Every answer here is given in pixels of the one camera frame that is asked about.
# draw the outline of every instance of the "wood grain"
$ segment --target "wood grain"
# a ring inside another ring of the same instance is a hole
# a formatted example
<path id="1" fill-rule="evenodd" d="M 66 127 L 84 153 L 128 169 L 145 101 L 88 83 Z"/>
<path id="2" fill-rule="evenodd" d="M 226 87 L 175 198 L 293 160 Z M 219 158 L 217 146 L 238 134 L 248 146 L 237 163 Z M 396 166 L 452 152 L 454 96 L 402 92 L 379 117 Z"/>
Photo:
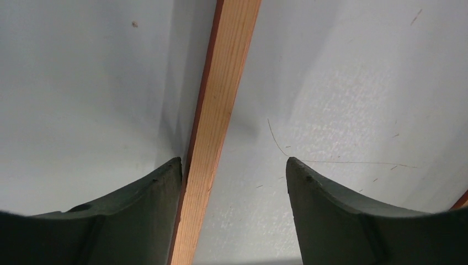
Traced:
<path id="1" fill-rule="evenodd" d="M 190 265 L 195 256 L 260 3 L 218 0 L 216 4 L 168 264 Z"/>

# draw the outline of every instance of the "wooden beam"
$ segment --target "wooden beam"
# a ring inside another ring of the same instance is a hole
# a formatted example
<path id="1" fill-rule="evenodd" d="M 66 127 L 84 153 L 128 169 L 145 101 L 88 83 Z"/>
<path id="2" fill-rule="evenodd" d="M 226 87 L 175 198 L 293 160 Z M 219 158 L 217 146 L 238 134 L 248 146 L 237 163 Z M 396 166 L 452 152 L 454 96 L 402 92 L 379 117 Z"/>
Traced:
<path id="1" fill-rule="evenodd" d="M 187 155 L 168 264 L 195 256 L 261 0 L 218 0 Z"/>
<path id="2" fill-rule="evenodd" d="M 466 206 L 468 206 L 468 190 L 456 201 L 451 209 L 458 209 Z"/>

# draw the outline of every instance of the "white wall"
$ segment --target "white wall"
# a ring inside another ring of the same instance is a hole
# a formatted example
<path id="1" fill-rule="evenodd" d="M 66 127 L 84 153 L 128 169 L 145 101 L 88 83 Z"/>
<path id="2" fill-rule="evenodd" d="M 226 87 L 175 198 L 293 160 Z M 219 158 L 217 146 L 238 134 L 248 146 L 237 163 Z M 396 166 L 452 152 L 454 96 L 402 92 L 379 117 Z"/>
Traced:
<path id="1" fill-rule="evenodd" d="M 196 264 L 300 263 L 267 119 L 290 156 L 417 167 L 308 162 L 345 186 L 449 208 L 468 188 L 467 24 L 465 0 L 264 0 Z"/>
<path id="2" fill-rule="evenodd" d="M 0 209 L 65 211 L 183 156 L 214 8 L 1 1 Z"/>

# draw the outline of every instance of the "dark green object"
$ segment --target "dark green object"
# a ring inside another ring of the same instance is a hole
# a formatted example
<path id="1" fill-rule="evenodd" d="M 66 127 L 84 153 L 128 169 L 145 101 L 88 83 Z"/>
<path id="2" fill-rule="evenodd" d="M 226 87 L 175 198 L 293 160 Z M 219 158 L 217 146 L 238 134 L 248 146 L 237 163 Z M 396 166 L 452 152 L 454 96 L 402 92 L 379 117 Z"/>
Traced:
<path id="1" fill-rule="evenodd" d="M 421 213 L 373 200 L 289 158 L 304 265 L 468 264 L 468 208 Z"/>
<path id="2" fill-rule="evenodd" d="M 166 265 L 182 184 L 180 158 L 66 213 L 0 212 L 0 264 Z"/>

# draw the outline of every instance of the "wooden board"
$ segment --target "wooden board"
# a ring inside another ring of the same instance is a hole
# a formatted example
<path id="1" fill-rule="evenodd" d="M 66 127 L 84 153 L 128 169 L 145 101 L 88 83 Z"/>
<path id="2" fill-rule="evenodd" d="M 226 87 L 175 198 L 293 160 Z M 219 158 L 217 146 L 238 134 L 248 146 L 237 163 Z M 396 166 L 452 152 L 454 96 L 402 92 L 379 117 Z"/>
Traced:
<path id="1" fill-rule="evenodd" d="M 192 264 L 260 2 L 217 2 L 168 264 Z"/>
<path id="2" fill-rule="evenodd" d="M 468 206 L 468 190 L 460 197 L 451 209 L 458 209 Z"/>

